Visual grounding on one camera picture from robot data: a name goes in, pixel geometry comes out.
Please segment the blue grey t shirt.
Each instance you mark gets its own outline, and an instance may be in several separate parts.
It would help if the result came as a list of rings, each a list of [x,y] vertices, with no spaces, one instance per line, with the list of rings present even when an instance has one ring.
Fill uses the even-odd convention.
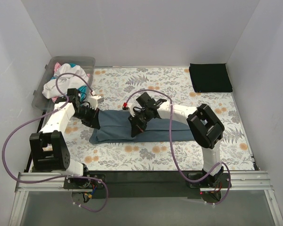
[[[169,141],[169,119],[152,119],[146,131],[132,137],[129,112],[104,110],[99,112],[100,129],[94,129],[89,139],[91,144],[148,143]]]

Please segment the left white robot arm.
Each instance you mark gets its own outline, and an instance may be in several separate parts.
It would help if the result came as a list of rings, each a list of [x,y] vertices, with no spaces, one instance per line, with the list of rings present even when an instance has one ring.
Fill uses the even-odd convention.
[[[87,127],[99,129],[98,102],[101,98],[92,96],[87,105],[84,105],[80,102],[81,93],[77,89],[68,89],[66,97],[57,98],[54,113],[45,126],[38,133],[30,135],[35,170],[75,176],[74,182],[80,188],[90,185],[91,177],[87,174],[87,166],[71,159],[64,134],[72,117],[81,120]]]

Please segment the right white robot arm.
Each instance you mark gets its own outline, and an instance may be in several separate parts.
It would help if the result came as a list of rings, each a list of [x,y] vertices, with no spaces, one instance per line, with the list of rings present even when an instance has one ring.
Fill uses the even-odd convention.
[[[202,177],[199,179],[183,178],[191,184],[200,185],[204,182],[209,187],[214,187],[221,181],[224,164],[220,159],[220,143],[225,127],[217,115],[207,104],[199,107],[176,105],[169,96],[164,99],[154,100],[145,89],[136,99],[139,107],[126,101],[122,108],[129,111],[131,135],[135,137],[147,128],[147,123],[152,119],[168,119],[187,125],[194,140],[202,149],[203,168]]]

